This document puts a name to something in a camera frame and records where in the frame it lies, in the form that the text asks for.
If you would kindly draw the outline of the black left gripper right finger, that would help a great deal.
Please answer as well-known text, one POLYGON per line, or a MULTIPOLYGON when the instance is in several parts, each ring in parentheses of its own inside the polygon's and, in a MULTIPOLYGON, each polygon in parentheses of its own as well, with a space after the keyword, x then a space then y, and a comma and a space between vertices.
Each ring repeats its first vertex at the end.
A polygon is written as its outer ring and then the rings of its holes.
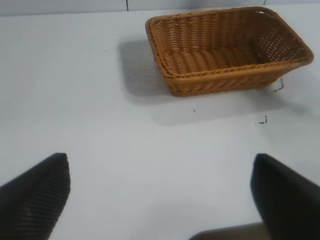
POLYGON ((253 163, 251 194, 273 240, 320 238, 320 187, 272 156, 253 163))

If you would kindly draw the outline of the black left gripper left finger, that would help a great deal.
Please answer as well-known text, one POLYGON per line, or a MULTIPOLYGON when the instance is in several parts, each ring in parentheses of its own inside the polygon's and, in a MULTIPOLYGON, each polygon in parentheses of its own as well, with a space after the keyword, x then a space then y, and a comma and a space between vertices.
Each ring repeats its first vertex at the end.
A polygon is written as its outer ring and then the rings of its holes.
POLYGON ((54 153, 0 188, 0 238, 47 240, 71 191, 66 153, 54 153))

